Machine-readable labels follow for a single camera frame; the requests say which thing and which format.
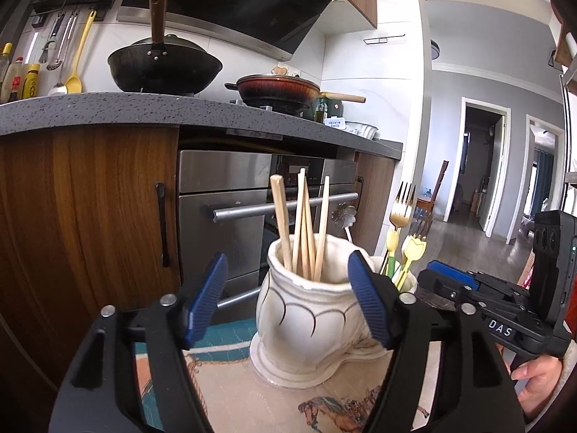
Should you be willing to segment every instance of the stainless steel oven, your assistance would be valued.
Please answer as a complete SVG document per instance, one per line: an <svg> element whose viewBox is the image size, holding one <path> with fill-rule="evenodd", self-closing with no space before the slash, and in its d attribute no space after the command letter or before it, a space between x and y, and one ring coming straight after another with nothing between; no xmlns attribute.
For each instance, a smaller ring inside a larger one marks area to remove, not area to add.
<svg viewBox="0 0 577 433"><path fill-rule="evenodd" d="M322 195L326 175L331 178L331 196L354 192L355 162L267 153L180 151L178 221L183 275L195 275L214 254L223 252L229 259L229 280L222 298L257 288L268 271L268 247L278 239L274 212L257 211L258 215L215 220L215 211L271 204L272 174L285 178L287 200L296 200L301 168L307 172L311 198ZM345 201L332 201L330 213ZM320 207L312 212L314 230L318 231ZM289 222L290 231L294 232L294 211L289 211ZM343 230L330 220L327 232L341 236ZM213 322L251 317L255 305L256 300L252 299L218 311Z"/></svg>

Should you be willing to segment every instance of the blue gripper pad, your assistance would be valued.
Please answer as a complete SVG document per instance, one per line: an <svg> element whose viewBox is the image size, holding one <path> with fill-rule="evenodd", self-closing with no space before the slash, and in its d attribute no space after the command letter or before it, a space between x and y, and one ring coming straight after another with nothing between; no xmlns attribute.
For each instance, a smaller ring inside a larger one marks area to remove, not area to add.
<svg viewBox="0 0 577 433"><path fill-rule="evenodd" d="M224 283L229 277L229 262L226 255L219 254L211 264L203 287L189 308L186 308L188 322L184 340L191 348L204 337L212 315L216 311L216 304L222 294Z"/></svg>
<svg viewBox="0 0 577 433"><path fill-rule="evenodd" d="M372 273L359 251L348 256L348 280L351 282L353 292L357 296L361 311L369 325L370 335L383 347L388 347L391 341L388 314L371 280ZM389 280L386 276L379 275L379 277Z"/></svg>
<svg viewBox="0 0 577 433"><path fill-rule="evenodd" d="M479 289L479 284L477 283L475 278L470 274L467 274L462 270L459 270L458 268L448 266L447 264L439 262L438 260L432 260L431 262L429 262L427 268L429 270L437 272L438 274L448 276L453 280L458 280L461 283L463 283L463 285L470 286L475 291Z"/></svg>

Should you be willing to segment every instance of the hand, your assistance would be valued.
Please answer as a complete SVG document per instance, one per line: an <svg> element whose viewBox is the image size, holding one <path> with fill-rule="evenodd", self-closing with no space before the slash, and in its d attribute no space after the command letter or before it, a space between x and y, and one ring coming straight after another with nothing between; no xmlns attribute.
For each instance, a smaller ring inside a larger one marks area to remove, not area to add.
<svg viewBox="0 0 577 433"><path fill-rule="evenodd" d="M562 369L560 360L550 355L541 355L523 363L511 373L513 380L529 379L517 397L527 418L533 420L545 408L559 382Z"/></svg>

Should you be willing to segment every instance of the blue curtain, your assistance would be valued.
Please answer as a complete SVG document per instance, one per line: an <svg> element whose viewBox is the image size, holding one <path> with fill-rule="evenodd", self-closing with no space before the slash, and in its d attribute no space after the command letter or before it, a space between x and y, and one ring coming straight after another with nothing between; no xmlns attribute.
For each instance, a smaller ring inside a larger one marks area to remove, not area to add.
<svg viewBox="0 0 577 433"><path fill-rule="evenodd" d="M532 216L541 211L543 200L549 197L549 189L553 179L553 160L552 154L535 150L534 161L537 163L537 176L535 177L533 202L531 203Z"/></svg>

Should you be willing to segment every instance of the metal screw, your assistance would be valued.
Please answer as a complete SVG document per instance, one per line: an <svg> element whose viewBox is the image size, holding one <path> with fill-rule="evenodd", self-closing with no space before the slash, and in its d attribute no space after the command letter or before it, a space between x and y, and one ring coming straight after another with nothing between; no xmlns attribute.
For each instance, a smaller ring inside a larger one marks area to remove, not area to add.
<svg viewBox="0 0 577 433"><path fill-rule="evenodd" d="M108 306L105 306L104 308L100 309L100 314L102 315L102 317L107 318L109 316L112 316L114 313L116 312L116 308L114 306L112 306L111 304L109 304Z"/></svg>
<svg viewBox="0 0 577 433"><path fill-rule="evenodd" d="M169 293L169 294L165 294L161 299L160 299L160 304L163 306L172 306L174 303L177 302L177 297L175 294Z"/></svg>
<svg viewBox="0 0 577 433"><path fill-rule="evenodd" d="M472 316L475 314L475 312L477 312L477 309L475 309L475 306L473 306L471 303L466 302L461 306L461 311L463 311L468 316Z"/></svg>
<svg viewBox="0 0 577 433"><path fill-rule="evenodd" d="M415 304L417 302L417 297L412 293L401 293L399 295L399 300L404 304Z"/></svg>

